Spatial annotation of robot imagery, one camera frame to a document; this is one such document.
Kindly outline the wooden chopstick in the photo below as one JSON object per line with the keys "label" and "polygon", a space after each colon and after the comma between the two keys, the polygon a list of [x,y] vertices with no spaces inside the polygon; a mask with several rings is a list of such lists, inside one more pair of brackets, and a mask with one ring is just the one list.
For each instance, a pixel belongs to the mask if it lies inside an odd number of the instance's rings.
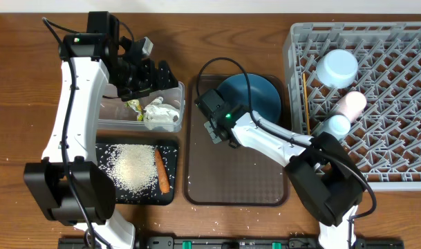
{"label": "wooden chopstick", "polygon": [[303,98],[304,98],[304,106],[305,106],[306,129],[307,129],[307,134],[310,135],[311,134],[310,111],[309,111],[309,105],[308,105],[308,94],[307,94],[307,84],[306,84],[305,73],[302,73],[302,80],[303,80]]}

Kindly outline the orange carrot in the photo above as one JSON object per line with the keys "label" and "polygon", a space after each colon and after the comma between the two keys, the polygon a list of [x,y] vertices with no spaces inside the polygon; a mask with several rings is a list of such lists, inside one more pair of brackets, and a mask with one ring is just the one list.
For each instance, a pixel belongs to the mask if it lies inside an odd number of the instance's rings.
{"label": "orange carrot", "polygon": [[155,158],[155,163],[158,170],[158,184],[159,184],[160,191],[163,194],[167,194],[170,192],[169,178],[166,173],[162,156],[158,149],[155,149],[154,151],[154,158]]}

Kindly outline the dark blue plate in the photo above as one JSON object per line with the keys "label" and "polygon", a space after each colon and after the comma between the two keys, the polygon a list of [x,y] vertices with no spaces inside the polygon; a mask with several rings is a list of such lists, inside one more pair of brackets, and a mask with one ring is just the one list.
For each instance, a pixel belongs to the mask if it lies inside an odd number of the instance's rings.
{"label": "dark blue plate", "polygon": [[[281,98],[273,84],[262,76],[247,74],[250,81],[252,108],[266,120],[277,124],[281,117]],[[248,106],[247,82],[244,74],[233,75],[217,88],[223,99],[235,107]]]}

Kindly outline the white napkin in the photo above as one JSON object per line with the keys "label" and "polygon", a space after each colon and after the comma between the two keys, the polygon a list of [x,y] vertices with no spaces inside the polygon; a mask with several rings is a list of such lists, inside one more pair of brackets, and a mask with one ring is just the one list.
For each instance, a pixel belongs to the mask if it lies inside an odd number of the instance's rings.
{"label": "white napkin", "polygon": [[150,129],[174,130],[174,123],[180,117],[180,110],[164,103],[163,97],[155,98],[144,108],[144,125]]}

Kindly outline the white rice pile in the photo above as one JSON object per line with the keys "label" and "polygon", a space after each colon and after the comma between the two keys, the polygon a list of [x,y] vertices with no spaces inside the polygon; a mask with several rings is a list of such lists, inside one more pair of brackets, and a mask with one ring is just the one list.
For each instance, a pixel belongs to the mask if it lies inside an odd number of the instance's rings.
{"label": "white rice pile", "polygon": [[155,147],[151,145],[110,145],[102,157],[100,169],[114,181],[119,190],[137,194],[157,183]]}

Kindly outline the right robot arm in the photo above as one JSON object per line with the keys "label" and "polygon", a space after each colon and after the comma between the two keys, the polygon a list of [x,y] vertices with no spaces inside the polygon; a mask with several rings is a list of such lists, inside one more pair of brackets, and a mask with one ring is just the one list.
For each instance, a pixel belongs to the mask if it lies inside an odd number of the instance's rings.
{"label": "right robot arm", "polygon": [[279,126],[281,97],[264,77],[241,71],[234,82],[201,88],[194,104],[215,144],[245,147],[282,166],[307,211],[320,223],[322,248],[353,248],[357,207],[368,183],[331,131],[316,136]]}

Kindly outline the light blue cup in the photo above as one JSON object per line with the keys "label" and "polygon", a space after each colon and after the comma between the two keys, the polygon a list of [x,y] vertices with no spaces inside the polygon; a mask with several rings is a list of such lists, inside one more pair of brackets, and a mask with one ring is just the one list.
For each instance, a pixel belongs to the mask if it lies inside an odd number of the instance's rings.
{"label": "light blue cup", "polygon": [[348,135],[350,128],[351,123],[349,119],[346,116],[338,114],[324,120],[320,128],[316,130],[315,135],[319,136],[325,132],[334,136],[337,140],[342,140]]}

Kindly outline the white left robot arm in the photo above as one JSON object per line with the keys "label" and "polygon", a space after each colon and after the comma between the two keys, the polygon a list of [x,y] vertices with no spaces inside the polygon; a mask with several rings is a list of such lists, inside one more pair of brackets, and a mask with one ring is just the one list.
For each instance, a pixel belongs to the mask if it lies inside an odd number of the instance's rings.
{"label": "white left robot arm", "polygon": [[57,39],[62,89],[54,127],[41,160],[24,169],[43,215],[84,231],[81,248],[137,247],[135,226],[116,210],[115,185],[97,165],[105,87],[129,101],[178,86],[168,63],[150,59],[151,41],[120,36],[123,26],[110,12],[90,12],[85,32],[67,30]]}

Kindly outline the pink cup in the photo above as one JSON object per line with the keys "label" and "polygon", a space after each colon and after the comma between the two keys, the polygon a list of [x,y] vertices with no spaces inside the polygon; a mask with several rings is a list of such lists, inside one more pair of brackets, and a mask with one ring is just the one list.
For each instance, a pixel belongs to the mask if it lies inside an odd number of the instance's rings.
{"label": "pink cup", "polygon": [[345,116],[350,123],[353,123],[363,113],[367,100],[363,93],[351,91],[337,103],[336,114]]}

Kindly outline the light blue bowl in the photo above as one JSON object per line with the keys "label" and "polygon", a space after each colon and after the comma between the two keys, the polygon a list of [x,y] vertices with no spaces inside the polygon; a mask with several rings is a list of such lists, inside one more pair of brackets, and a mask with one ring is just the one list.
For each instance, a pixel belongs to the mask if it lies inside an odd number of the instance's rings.
{"label": "light blue bowl", "polygon": [[316,66],[318,80],[325,86],[336,89],[349,87],[355,80],[358,61],[349,51],[335,49],[323,56]]}

